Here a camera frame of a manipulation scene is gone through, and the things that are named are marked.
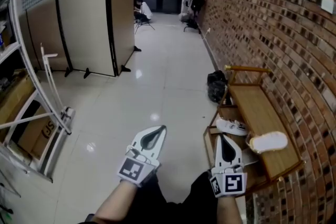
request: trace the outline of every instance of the white slipper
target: white slipper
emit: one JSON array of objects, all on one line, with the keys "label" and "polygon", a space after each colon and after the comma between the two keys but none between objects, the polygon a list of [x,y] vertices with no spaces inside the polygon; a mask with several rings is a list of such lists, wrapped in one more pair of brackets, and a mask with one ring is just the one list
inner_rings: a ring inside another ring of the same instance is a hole
[{"label": "white slipper", "polygon": [[260,154],[266,151],[278,151],[288,145],[287,135],[281,132],[270,132],[261,136],[252,137],[248,142],[254,152]]},{"label": "white slipper", "polygon": [[222,118],[216,120],[216,127],[223,133],[245,136],[248,134],[247,127],[239,121],[228,121]]}]

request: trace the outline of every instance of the chair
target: chair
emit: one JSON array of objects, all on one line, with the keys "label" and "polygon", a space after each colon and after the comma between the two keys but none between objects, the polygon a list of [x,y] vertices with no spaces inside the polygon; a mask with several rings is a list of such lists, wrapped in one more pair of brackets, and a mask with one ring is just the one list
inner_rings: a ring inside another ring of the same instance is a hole
[{"label": "chair", "polygon": [[139,29],[140,26],[145,25],[145,24],[149,25],[150,27],[152,27],[155,30],[155,28],[149,22],[150,22],[150,19],[148,19],[148,18],[138,19],[138,23],[137,23],[137,25],[135,27],[136,28],[135,33],[137,33],[137,31],[138,31],[138,29]]}]

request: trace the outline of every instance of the wooden bench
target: wooden bench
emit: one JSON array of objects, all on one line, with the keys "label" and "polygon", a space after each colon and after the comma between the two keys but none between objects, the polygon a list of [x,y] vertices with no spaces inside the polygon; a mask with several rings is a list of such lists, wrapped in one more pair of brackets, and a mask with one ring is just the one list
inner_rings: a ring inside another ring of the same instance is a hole
[{"label": "wooden bench", "polygon": [[[247,172],[246,193],[250,194],[267,186],[275,184],[282,177],[294,172],[303,165],[300,154],[295,148],[289,131],[283,125],[279,115],[275,111],[260,83],[261,76],[269,69],[253,67],[225,67],[232,70],[228,88],[217,107],[210,125],[204,133],[204,140],[208,154],[209,164],[214,166],[214,148],[217,135],[221,132],[215,126],[218,117],[230,120],[238,120],[247,125],[252,136],[259,136],[271,131],[281,131],[288,137],[288,146],[280,151],[264,152],[259,155],[259,162],[245,166]],[[235,83],[237,72],[258,72],[254,83]],[[226,95],[230,93],[235,105],[225,105]],[[245,137],[226,134],[232,138],[241,149],[247,148]]]}]

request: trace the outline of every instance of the wooden handle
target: wooden handle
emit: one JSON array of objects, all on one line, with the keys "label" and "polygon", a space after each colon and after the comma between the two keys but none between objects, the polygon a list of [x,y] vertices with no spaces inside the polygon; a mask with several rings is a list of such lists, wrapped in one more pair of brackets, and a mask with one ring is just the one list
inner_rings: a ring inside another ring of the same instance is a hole
[{"label": "wooden handle", "polygon": [[261,73],[270,73],[272,70],[268,68],[259,68],[259,67],[240,67],[240,66],[224,66],[224,70],[234,70],[234,71],[252,71],[252,72],[261,72]]}]

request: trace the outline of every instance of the wall outlet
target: wall outlet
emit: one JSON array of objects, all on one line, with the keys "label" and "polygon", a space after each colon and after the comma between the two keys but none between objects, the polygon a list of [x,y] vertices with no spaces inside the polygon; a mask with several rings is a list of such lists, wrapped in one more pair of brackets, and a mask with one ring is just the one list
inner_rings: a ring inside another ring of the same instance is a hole
[{"label": "wall outlet", "polygon": [[336,13],[336,6],[334,0],[322,0],[321,8],[330,14]]}]

